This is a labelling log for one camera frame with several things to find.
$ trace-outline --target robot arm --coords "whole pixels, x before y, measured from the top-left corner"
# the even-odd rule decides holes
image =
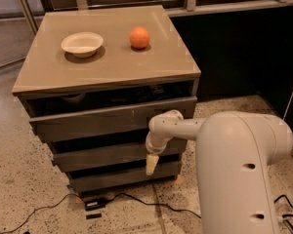
[[[146,173],[172,137],[195,140],[204,234],[279,234],[267,165],[293,147],[293,134],[281,119],[264,114],[221,112],[184,120],[173,110],[149,122]]]

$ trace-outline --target black wall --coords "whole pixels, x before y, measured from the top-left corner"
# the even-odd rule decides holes
[[[202,71],[200,100],[261,93],[283,116],[293,90],[293,7],[172,21]],[[293,129],[293,102],[286,120]]]

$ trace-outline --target cabinet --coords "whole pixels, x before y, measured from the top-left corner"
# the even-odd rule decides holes
[[[143,51],[128,41],[138,24],[151,35]],[[104,37],[95,56],[75,58],[61,50],[63,38],[80,31]],[[199,76],[160,6],[58,12],[43,19],[13,94],[74,191],[101,193],[180,172],[187,141],[175,138],[154,175],[146,175],[147,124],[171,109],[191,118]]]

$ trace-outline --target orange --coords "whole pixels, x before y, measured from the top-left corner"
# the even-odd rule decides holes
[[[149,43],[149,34],[143,27],[134,27],[130,31],[129,40],[136,49],[144,49]]]

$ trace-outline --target white bowl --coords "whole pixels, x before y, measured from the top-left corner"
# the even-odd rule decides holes
[[[85,93],[62,97],[68,103],[77,104],[86,96]]]
[[[61,43],[64,51],[77,58],[88,58],[102,45],[104,38],[92,32],[81,32],[67,36]]]

